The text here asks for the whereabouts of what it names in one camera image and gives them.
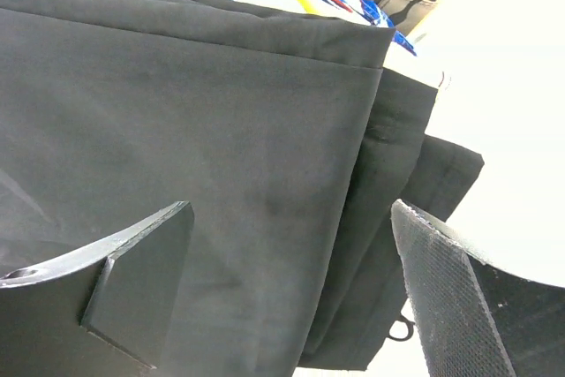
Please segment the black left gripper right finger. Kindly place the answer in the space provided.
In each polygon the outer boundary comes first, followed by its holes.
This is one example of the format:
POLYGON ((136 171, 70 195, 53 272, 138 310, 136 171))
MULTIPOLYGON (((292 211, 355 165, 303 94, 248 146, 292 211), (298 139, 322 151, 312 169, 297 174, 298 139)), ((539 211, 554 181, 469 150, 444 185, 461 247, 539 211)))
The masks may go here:
POLYGON ((492 265, 401 200, 391 222, 430 375, 564 374, 563 287, 492 265))

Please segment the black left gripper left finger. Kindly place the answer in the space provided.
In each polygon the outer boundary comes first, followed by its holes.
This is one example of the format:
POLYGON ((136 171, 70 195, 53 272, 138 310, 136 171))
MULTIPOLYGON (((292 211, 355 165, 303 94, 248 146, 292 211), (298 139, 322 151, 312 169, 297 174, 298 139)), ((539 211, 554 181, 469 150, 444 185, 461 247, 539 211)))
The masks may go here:
POLYGON ((148 376, 161 361, 194 223, 179 201, 1 279, 3 376, 148 376))

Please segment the black trousers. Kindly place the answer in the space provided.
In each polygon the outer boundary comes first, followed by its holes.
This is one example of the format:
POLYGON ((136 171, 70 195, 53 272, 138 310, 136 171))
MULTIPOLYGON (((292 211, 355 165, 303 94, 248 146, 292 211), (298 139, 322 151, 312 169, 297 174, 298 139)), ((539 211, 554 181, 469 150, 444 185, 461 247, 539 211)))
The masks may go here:
POLYGON ((393 203, 447 219, 484 164, 398 50, 230 0, 1 0, 2 277, 187 201, 148 376, 365 370, 406 300, 393 203))

